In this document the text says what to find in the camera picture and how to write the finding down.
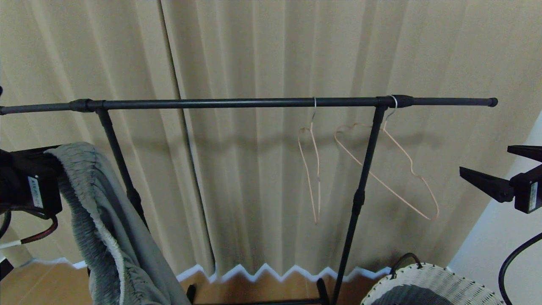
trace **white woven basket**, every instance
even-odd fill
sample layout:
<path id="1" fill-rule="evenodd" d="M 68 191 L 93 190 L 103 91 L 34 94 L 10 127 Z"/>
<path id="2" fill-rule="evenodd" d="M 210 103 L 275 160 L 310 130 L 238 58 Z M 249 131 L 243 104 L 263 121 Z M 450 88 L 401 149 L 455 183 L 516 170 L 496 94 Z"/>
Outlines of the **white woven basket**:
<path id="1" fill-rule="evenodd" d="M 373 286 L 361 305 L 502 305 L 494 292 L 432 264 L 412 264 Z"/>

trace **gray garment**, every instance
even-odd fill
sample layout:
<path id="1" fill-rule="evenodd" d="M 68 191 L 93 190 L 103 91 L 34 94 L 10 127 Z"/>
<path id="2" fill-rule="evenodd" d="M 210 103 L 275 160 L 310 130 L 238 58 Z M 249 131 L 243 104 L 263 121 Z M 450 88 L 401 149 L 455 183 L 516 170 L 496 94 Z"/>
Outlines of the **gray garment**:
<path id="1" fill-rule="evenodd" d="M 66 172 L 59 185 L 72 210 L 75 240 L 91 270 L 94 304 L 190 304 L 107 158 L 82 142 L 47 153 Z"/>

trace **wooden floor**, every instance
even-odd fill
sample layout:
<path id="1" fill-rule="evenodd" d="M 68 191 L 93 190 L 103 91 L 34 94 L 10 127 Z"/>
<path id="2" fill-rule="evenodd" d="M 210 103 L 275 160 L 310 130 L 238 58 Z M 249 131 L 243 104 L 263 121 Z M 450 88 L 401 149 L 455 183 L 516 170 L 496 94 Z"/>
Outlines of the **wooden floor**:
<path id="1" fill-rule="evenodd" d="M 335 283 L 324 278 L 328 293 Z M 343 284 L 339 304 L 359 305 L 376 281 L 357 277 Z M 316 283 L 299 273 L 293 273 L 283 282 L 278 282 L 269 273 L 262 274 L 255 283 L 237 275 L 225 283 L 209 283 L 202 273 L 183 281 L 186 290 L 190 284 L 197 287 L 196 304 L 241 303 L 318 297 Z M 91 305 L 86 269 L 74 269 L 68 264 L 43 265 L 32 263 L 17 268 L 0 282 L 0 304 L 2 305 Z"/>

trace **curtain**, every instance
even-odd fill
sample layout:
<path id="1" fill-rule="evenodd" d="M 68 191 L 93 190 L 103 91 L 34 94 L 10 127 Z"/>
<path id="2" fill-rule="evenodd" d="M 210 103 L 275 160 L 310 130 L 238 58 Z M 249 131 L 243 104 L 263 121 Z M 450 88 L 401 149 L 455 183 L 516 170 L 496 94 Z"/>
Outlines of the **curtain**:
<path id="1" fill-rule="evenodd" d="M 497 97 L 488 107 L 413 106 L 389 132 L 429 182 L 427 221 L 373 178 L 347 267 L 378 270 L 405 252 L 447 265 L 489 202 L 458 166 L 504 175 L 542 109 L 538 1 L 0 2 L 2 105 L 77 98 Z M 372 109 L 317 108 L 321 213 L 298 147 L 314 109 L 111 111 L 151 233 L 175 273 L 263 263 L 283 274 L 337 270 L 361 167 L 335 143 Z M 4 150 L 87 141 L 112 155 L 96 115 L 2 117 Z M 369 130 L 339 135 L 363 158 Z M 316 189 L 310 138 L 300 136 Z M 372 172 L 427 215 L 433 201 L 382 136 Z M 14 215 L 27 236 L 48 223 Z M 69 211 L 33 257 L 81 259 Z"/>

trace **garment rack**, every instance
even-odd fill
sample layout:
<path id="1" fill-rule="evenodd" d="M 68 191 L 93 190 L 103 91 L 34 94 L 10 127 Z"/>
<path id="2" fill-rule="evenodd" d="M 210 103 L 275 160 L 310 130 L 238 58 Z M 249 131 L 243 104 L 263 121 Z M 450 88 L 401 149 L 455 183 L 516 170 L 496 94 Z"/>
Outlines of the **garment rack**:
<path id="1" fill-rule="evenodd" d="M 98 114 L 101 124 L 104 127 L 107 139 L 113 151 L 113 156 L 120 170 L 120 175 L 126 186 L 126 194 L 135 210 L 143 219 L 145 216 L 141 206 L 141 198 L 135 189 L 126 162 L 122 156 L 119 142 L 113 129 L 113 123 L 109 116 L 109 110 L 120 109 L 202 109 L 202 108 L 245 108 L 245 107 L 375 107 L 373 125 L 369 136 L 369 143 L 362 167 L 362 174 L 359 179 L 358 189 L 354 193 L 352 203 L 352 214 L 344 242 L 343 254 L 341 256 L 337 282 L 333 289 L 331 300 L 326 291 L 324 281 L 320 278 L 316 282 L 319 297 L 301 300 L 269 301 L 256 303 L 243 303 L 243 305 L 304 305 L 322 304 L 336 305 L 339 297 L 341 284 L 343 283 L 346 262 L 350 254 L 354 232 L 358 216 L 365 201 L 365 186 L 371 168 L 371 162 L 375 153 L 375 147 L 380 131 L 380 125 L 384 118 L 384 112 L 390 107 L 409 107 L 413 105 L 455 105 L 455 106 L 489 106 L 497 105 L 496 98 L 414 98 L 411 96 L 394 95 L 386 97 L 369 98 L 272 98 L 272 99 L 184 99 L 184 100 L 91 100 L 78 99 L 68 103 L 38 104 L 21 106 L 0 106 L 0 115 L 12 113 L 48 112 L 48 111 L 77 111 L 95 112 Z M 196 287 L 190 285 L 186 295 L 193 303 L 196 295 Z"/>

